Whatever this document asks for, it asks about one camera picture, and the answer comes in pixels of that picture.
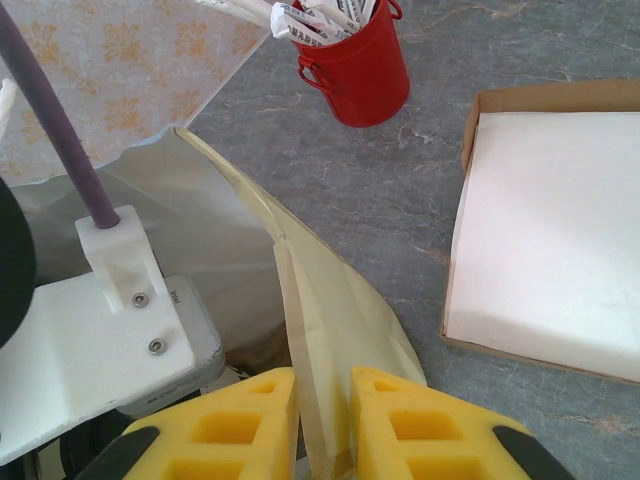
yellow foam pad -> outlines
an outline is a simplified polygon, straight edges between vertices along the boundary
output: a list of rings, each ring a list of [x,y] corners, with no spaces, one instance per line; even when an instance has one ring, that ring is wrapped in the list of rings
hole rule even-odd
[[[366,367],[352,371],[358,480],[529,480],[495,437],[510,418]]]
[[[279,368],[141,419],[160,435],[125,480],[289,480],[298,405],[292,368]]]

white foam sheet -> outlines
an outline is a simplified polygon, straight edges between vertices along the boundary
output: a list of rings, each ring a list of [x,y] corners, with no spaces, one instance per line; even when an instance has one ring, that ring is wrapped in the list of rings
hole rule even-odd
[[[640,382],[640,113],[482,114],[445,335]]]

beige plastic bag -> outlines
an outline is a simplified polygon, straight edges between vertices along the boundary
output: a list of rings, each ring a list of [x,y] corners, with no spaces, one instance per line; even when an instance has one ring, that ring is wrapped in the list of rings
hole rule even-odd
[[[184,129],[125,151],[100,176],[116,203],[136,207],[165,275],[194,280],[231,353],[268,345],[253,358],[269,357],[263,368],[277,363],[284,344],[272,339],[282,338],[275,319],[284,300],[313,476],[350,476],[351,368],[368,365],[425,382],[389,305],[282,205]],[[68,179],[14,191],[44,255],[42,268],[55,279],[77,274],[65,265],[82,256],[72,220],[83,212]]]

bucket handle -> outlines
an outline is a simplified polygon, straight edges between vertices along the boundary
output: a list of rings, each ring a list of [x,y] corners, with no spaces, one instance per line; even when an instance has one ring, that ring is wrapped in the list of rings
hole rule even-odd
[[[400,20],[404,15],[402,13],[402,9],[400,8],[400,5],[398,5],[398,2],[396,2],[396,0],[389,0],[389,3],[393,7],[393,9],[396,11],[396,13],[391,15],[391,18],[393,18],[394,20]]]
[[[329,89],[327,87],[325,87],[324,85],[321,85],[318,82],[311,80],[309,77],[307,77],[307,75],[305,75],[304,73],[305,68],[308,68],[313,73],[314,69],[316,69],[316,63],[313,60],[309,60],[307,57],[303,57],[303,56],[298,57],[298,75],[300,75],[300,78],[305,83],[308,83],[309,85],[311,85],[313,88],[317,88],[322,93],[329,95]]]

red cup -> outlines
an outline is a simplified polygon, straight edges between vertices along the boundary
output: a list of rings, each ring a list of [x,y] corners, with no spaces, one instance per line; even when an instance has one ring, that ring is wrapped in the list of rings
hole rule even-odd
[[[300,8],[297,0],[293,6]],[[300,53],[300,77],[324,94],[335,117],[345,125],[377,125],[407,101],[409,75],[393,25],[401,18],[396,0],[378,0],[369,23],[346,40],[325,47],[293,42]]]

